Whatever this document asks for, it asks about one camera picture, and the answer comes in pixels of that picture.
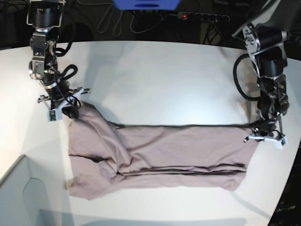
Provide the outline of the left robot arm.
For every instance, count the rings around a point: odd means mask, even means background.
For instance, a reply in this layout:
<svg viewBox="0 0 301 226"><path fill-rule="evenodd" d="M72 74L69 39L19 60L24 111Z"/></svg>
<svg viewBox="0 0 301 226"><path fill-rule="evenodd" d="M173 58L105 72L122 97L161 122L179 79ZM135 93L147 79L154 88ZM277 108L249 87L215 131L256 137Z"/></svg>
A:
<svg viewBox="0 0 301 226"><path fill-rule="evenodd" d="M244 139L272 141L282 148L288 141L283 134L281 117L286 115L289 100L286 93L287 55L284 43L298 21L301 12L299 0L267 0L258 3L247 13L247 20L232 34L243 37L247 53L234 63L233 78L237 90L248 101L257 102L257 120L249 125L251 134ZM245 94L238 83L238 64L249 58L257 75L259 97Z"/></svg>

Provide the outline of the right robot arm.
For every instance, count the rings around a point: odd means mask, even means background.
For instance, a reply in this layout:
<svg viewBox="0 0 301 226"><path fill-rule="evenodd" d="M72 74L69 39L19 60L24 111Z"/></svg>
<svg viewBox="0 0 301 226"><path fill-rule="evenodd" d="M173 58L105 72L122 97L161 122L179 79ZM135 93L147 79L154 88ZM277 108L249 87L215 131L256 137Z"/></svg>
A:
<svg viewBox="0 0 301 226"><path fill-rule="evenodd" d="M69 79L78 72L76 65L71 64L62 72L58 70L58 57L65 56L73 43L70 40L66 48L57 47L57 29L61 26L65 4L64 0L32 0L26 18L27 24L34 28L30 39L29 75L47 93L37 101L47 107L49 121L62 120L64 115L70 119L78 118L81 108L78 97L90 92L82 87L70 88Z"/></svg>

